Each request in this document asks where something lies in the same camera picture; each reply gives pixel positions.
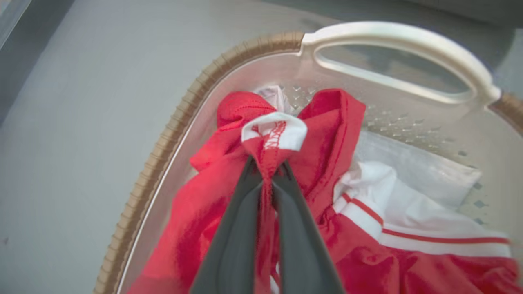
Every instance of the plastic basket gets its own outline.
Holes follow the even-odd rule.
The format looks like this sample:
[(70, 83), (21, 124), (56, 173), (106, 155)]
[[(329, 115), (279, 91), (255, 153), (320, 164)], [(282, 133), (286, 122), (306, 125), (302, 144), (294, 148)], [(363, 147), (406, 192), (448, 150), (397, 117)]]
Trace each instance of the plastic basket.
[[(322, 48), (366, 44), (417, 54), (462, 80), (449, 94), (329, 60)], [(483, 172), (460, 211), (508, 232), (523, 260), (523, 103), (493, 85), (467, 50), (435, 33), (387, 22), (355, 22), (315, 33), (283, 33), (236, 46), (190, 86), (136, 182), (112, 236), (94, 293), (125, 293), (155, 248), (176, 191), (193, 174), (189, 158), (215, 130), (220, 100), (233, 91), (280, 85), (296, 107), (339, 87), (367, 105), (364, 128)]]

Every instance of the gray floor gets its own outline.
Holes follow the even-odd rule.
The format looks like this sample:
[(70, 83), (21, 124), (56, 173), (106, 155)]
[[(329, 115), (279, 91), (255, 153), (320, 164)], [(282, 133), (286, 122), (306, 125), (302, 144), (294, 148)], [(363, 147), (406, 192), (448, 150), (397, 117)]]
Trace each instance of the gray floor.
[(402, 2), (76, 1), (0, 129), (0, 293), (89, 293), (143, 162), (199, 71), (263, 33), (395, 20), (523, 97), (523, 31)]

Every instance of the brown woven rim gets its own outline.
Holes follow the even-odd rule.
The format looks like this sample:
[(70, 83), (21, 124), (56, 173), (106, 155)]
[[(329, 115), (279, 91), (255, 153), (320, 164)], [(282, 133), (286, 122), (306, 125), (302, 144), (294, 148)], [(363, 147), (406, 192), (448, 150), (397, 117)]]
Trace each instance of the brown woven rim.
[[(111, 244), (107, 248), (93, 290), (94, 294), (117, 292), (129, 253), (151, 199), (181, 138), (211, 90), (230, 72), (251, 60), (272, 54), (299, 52), (303, 35), (302, 32), (288, 32), (243, 42), (214, 60), (196, 78), (176, 107), (134, 185), (116, 225), (116, 231), (112, 235)], [(499, 101), (490, 106), (490, 109), (523, 135), (523, 101), (510, 94), (504, 94)]]

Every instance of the red fabric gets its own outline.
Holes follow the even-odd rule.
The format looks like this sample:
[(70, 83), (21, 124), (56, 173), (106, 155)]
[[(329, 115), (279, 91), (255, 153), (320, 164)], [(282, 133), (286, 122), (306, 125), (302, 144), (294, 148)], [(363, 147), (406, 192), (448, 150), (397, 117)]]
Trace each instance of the red fabric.
[[(130, 294), (187, 293), (230, 201), (248, 157), (258, 165), (259, 141), (240, 142), (241, 128), (274, 109), (252, 93), (232, 93), (218, 107), (218, 130), (191, 159), (199, 174), (177, 193), (171, 219)], [(332, 208), (335, 183), (350, 167), (365, 106), (344, 91), (316, 93), (300, 113), (308, 132), (300, 152), (268, 155), (276, 166), (287, 158), (336, 264), (351, 293), (521, 293), (517, 264), (510, 258), (430, 255), (387, 248)], [(264, 178), (274, 172), (262, 168)], [(257, 293), (270, 292), (275, 277), (278, 227), (265, 205), (268, 224), (259, 234)]]

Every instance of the white handle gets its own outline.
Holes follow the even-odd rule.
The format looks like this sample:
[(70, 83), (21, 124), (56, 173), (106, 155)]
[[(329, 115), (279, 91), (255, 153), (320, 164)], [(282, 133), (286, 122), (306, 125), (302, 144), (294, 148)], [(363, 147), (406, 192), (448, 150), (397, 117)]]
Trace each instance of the white handle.
[[(387, 47), (417, 54), (446, 68), (461, 79), (470, 91), (459, 94), (444, 93), (332, 61), (318, 54), (322, 48), (348, 44)], [(488, 105), (501, 97), (501, 91), (493, 85), (490, 73), (472, 53), (443, 36), (413, 26), (363, 21), (325, 27), (305, 34), (301, 52), (311, 56), (317, 64), (327, 69), (357, 75), (442, 103), (458, 104), (478, 99), (480, 103)]]

